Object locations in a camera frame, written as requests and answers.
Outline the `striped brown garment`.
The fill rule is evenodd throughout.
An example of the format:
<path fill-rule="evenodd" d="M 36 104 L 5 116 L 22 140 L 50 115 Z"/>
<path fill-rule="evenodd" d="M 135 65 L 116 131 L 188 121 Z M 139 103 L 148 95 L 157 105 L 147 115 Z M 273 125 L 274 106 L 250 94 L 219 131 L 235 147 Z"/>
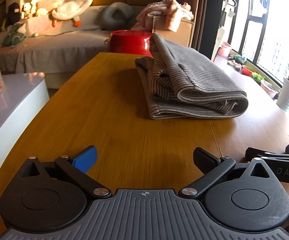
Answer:
<path fill-rule="evenodd" d="M 152 119 L 228 119 L 247 110 L 247 93 L 210 59 L 158 33 L 149 42 L 151 55 L 135 65 Z"/>

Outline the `pink clothes pile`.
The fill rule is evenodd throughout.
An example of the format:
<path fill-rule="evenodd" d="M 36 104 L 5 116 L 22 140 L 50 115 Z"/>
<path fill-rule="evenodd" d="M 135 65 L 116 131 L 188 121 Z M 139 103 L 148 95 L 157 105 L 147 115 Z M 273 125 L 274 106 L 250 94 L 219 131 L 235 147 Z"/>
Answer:
<path fill-rule="evenodd" d="M 150 31 L 153 29 L 154 16 L 165 16 L 164 27 L 173 32 L 177 32 L 183 18 L 193 20 L 191 6 L 188 3 L 180 4 L 177 0 L 162 0 L 144 7 L 136 16 L 136 23 L 132 30 Z"/>

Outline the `pink bowl with soil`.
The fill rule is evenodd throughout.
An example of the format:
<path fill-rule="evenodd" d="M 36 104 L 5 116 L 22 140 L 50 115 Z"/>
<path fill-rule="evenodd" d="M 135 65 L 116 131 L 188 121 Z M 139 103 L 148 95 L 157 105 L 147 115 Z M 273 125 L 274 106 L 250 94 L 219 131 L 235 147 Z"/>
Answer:
<path fill-rule="evenodd" d="M 260 86 L 265 92 L 270 96 L 270 98 L 274 99 L 274 97 L 278 94 L 278 91 L 273 87 L 271 83 L 265 80 L 261 80 Z"/>

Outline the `red planter with greens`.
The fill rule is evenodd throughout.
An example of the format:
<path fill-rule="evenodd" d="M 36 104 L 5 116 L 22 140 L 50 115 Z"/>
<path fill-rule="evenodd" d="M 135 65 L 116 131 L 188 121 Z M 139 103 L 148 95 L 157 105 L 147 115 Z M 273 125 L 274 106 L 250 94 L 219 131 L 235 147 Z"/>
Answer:
<path fill-rule="evenodd" d="M 257 72 L 252 72 L 251 70 L 249 70 L 249 68 L 247 68 L 247 66 L 245 66 L 245 65 L 242 65 L 241 73 L 243 75 L 246 75 L 246 76 L 253 78 L 258 84 L 260 84 L 261 81 L 265 79 L 265 77 L 258 74 Z"/>

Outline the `pink basin far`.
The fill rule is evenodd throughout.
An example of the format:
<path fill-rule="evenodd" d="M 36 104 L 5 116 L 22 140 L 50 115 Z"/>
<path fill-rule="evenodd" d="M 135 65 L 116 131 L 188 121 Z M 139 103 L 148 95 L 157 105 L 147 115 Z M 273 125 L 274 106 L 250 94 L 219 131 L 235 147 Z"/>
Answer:
<path fill-rule="evenodd" d="M 228 58 L 230 52 L 231 52 L 231 45 L 227 42 L 223 42 L 221 47 L 218 50 L 218 55 Z"/>

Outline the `grey sofa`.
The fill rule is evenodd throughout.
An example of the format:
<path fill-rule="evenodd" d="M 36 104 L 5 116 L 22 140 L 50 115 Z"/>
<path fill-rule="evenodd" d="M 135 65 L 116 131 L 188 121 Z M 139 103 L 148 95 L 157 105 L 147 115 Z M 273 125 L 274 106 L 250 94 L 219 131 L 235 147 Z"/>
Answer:
<path fill-rule="evenodd" d="M 105 41 L 111 32 L 103 25 L 101 15 L 105 8 L 89 7 L 81 14 L 79 27 L 74 27 L 72 20 L 60 21 L 52 27 L 51 15 L 25 20 L 19 32 L 27 38 L 15 47 L 2 45 L 7 32 L 1 32 L 0 71 L 43 72 L 48 88 L 60 88 L 93 57 L 107 50 Z"/>

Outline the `red round stool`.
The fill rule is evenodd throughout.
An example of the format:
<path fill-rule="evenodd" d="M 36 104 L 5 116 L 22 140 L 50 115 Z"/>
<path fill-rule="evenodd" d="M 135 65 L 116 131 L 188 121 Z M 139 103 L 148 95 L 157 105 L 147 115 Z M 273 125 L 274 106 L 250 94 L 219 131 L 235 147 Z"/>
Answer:
<path fill-rule="evenodd" d="M 151 56 L 150 37 L 147 31 L 116 30 L 109 36 L 107 49 L 110 53 Z"/>

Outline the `beige storage box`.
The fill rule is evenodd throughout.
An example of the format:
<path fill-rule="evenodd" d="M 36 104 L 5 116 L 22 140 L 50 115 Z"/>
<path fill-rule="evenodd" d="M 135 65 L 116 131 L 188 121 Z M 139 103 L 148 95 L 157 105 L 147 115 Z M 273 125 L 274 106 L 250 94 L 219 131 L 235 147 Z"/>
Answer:
<path fill-rule="evenodd" d="M 160 34 L 164 39 L 170 40 L 179 45 L 190 47 L 192 44 L 192 34 L 194 23 L 190 20 L 181 19 L 177 32 L 173 32 L 165 28 L 166 17 L 154 16 L 153 17 L 153 33 Z"/>

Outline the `green plush toy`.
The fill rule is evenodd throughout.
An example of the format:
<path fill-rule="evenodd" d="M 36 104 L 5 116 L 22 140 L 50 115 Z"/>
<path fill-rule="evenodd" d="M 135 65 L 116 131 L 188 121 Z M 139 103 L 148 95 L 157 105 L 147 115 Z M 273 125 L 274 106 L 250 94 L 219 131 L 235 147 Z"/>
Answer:
<path fill-rule="evenodd" d="M 16 47 L 23 43 L 27 38 L 38 37 L 38 32 L 30 31 L 25 22 L 16 22 L 7 28 L 7 35 L 2 41 L 3 47 Z"/>

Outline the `grey round cushion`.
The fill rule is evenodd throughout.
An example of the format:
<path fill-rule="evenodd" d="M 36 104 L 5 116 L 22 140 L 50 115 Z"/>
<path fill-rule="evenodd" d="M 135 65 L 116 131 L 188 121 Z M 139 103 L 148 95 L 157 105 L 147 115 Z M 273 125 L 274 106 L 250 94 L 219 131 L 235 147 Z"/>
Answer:
<path fill-rule="evenodd" d="M 133 19 L 133 8 L 123 2 L 114 2 L 102 10 L 98 17 L 101 29 L 115 31 L 126 29 L 129 21 Z"/>

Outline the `white goose plush toy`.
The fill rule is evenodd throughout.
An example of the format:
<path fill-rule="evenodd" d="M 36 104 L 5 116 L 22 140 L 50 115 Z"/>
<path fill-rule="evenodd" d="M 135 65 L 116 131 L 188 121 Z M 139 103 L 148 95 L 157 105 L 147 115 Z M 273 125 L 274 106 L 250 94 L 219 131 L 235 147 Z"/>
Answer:
<path fill-rule="evenodd" d="M 51 12 L 52 27 L 55 28 L 58 21 L 73 20 L 73 26 L 79 27 L 79 16 L 92 4 L 93 0 L 60 0 L 56 8 Z"/>

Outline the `white upright vacuum cleaner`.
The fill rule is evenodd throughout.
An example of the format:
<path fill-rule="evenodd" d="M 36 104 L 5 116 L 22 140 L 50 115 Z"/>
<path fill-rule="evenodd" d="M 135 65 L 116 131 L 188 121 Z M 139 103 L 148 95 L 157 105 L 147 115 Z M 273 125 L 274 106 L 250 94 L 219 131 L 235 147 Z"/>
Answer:
<path fill-rule="evenodd" d="M 225 21 L 228 17 L 233 18 L 236 15 L 236 13 L 234 12 L 236 6 L 237 6 L 236 0 L 224 0 L 223 8 L 221 10 L 219 28 L 211 57 L 212 61 L 214 61 L 219 49 L 222 47 L 222 44 L 224 42 L 224 36 L 227 30 L 227 27 L 225 27 Z"/>

